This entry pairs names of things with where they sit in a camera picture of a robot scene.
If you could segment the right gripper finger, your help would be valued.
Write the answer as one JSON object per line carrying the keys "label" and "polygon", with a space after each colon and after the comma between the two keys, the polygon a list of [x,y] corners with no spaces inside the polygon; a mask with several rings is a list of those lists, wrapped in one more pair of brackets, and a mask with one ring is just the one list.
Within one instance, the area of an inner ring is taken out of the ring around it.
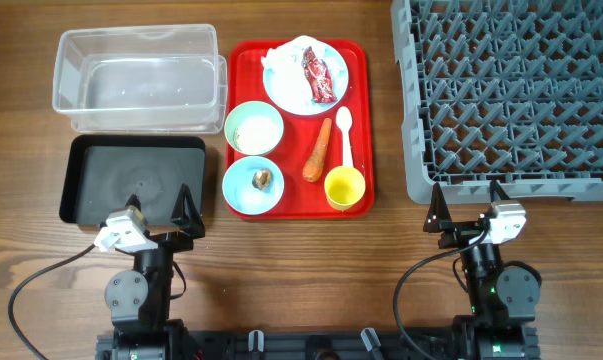
{"label": "right gripper finger", "polygon": [[491,202],[510,199],[496,180],[492,180],[489,184],[489,196]]}
{"label": "right gripper finger", "polygon": [[426,216],[423,231],[440,233],[452,229],[452,218],[439,183],[432,188],[431,203]]}

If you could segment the light blue small bowl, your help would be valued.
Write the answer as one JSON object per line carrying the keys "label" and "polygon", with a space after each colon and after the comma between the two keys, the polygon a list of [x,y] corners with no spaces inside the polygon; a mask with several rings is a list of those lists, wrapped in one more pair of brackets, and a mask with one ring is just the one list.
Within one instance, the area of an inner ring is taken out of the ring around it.
{"label": "light blue small bowl", "polygon": [[[269,170],[272,174],[269,185],[263,190],[253,185],[254,176],[261,170]],[[227,204],[245,215],[260,215],[272,210],[281,200],[284,189],[285,180],[279,167],[260,156],[248,156],[234,162],[222,181]]]}

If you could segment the brown mushroom scrap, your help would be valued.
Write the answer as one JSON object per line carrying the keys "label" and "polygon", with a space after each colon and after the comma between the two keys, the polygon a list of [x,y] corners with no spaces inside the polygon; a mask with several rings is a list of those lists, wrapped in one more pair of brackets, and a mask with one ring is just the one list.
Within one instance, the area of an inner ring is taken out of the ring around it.
{"label": "brown mushroom scrap", "polygon": [[260,169],[254,174],[252,185],[260,191],[266,191],[270,187],[272,176],[273,174],[269,169]]}

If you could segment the yellow cup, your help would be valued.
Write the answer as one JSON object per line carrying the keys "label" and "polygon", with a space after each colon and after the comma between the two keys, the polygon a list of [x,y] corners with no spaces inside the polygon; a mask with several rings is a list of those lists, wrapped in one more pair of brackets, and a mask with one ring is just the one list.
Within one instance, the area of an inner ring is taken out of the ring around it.
{"label": "yellow cup", "polygon": [[366,191],[365,178],[354,167],[338,166],[326,175],[324,191],[328,204],[333,209],[345,211],[363,198]]}

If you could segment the mint green bowl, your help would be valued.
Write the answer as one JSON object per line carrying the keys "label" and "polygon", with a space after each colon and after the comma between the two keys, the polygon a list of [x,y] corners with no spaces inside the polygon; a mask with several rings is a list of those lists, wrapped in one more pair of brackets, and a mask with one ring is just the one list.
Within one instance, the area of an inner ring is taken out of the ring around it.
{"label": "mint green bowl", "polygon": [[[277,125],[279,126],[279,129],[281,131],[281,135],[280,135],[279,141],[276,144],[276,146],[279,144],[279,142],[281,141],[281,139],[283,137],[283,134],[284,134],[283,118],[274,106],[272,106],[266,102],[262,102],[262,101],[244,102],[242,104],[239,104],[238,106],[236,106],[234,109],[232,109],[230,111],[230,113],[228,114],[228,116],[226,118],[226,123],[225,123],[225,128],[224,128],[224,135],[226,137],[228,144],[234,150],[236,150],[238,152],[240,152],[240,151],[237,149],[235,142],[234,142],[235,130],[246,118],[253,117],[253,116],[269,117],[277,123]],[[272,152],[276,148],[276,146],[264,154],[247,155],[247,156],[265,156],[265,155],[269,154],[270,152]]]}

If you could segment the orange carrot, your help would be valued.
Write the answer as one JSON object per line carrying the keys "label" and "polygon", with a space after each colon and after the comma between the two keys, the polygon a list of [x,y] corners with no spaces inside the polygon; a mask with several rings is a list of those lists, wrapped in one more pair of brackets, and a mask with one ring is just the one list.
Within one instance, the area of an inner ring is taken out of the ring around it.
{"label": "orange carrot", "polygon": [[330,118],[325,118],[322,122],[312,153],[303,167],[302,177],[308,182],[316,182],[323,172],[331,128],[332,120]]}

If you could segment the red snack wrapper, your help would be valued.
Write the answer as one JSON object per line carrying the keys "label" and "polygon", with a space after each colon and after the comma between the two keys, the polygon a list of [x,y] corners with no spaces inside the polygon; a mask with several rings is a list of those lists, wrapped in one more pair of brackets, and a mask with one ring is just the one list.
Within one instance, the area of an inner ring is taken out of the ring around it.
{"label": "red snack wrapper", "polygon": [[312,47],[304,50],[302,66],[311,88],[312,100],[321,104],[335,103],[337,96],[333,90],[329,69],[326,63],[316,56]]}

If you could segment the white rice pile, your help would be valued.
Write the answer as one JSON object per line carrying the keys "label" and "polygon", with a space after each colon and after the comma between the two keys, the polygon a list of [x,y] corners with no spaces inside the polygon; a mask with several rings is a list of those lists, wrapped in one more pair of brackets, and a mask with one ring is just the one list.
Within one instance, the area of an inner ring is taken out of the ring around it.
{"label": "white rice pile", "polygon": [[264,154],[279,141],[281,131],[269,117],[246,118],[235,130],[234,142],[237,149],[246,155]]}

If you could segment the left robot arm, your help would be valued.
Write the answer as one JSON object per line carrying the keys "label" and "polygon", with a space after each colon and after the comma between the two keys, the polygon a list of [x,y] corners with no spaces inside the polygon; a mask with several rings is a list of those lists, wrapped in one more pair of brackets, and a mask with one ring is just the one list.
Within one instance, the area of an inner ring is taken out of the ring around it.
{"label": "left robot arm", "polygon": [[95,358],[107,359],[202,359],[201,346],[184,322],[169,318],[170,303],[179,296],[171,290],[172,279],[182,271],[176,253],[193,249],[205,236],[205,227],[183,184],[171,214],[176,231],[152,235],[141,212],[140,200],[131,195],[122,209],[113,211],[101,225],[94,244],[100,251],[113,248],[133,257],[133,268],[117,273],[105,289],[105,302],[114,327],[111,337],[97,340]]}

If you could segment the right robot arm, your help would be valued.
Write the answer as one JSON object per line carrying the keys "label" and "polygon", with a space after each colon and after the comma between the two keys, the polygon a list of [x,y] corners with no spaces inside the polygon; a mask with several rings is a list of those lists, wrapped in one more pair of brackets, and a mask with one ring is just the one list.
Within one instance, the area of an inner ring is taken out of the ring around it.
{"label": "right robot arm", "polygon": [[499,247],[518,237],[526,223],[523,205],[496,181],[490,206],[475,221],[452,220],[441,187],[432,189],[424,230],[439,233],[441,249],[459,252],[472,314],[453,319],[448,342],[435,353],[445,359],[533,360],[541,357],[535,320],[542,277],[522,261],[505,262]]}

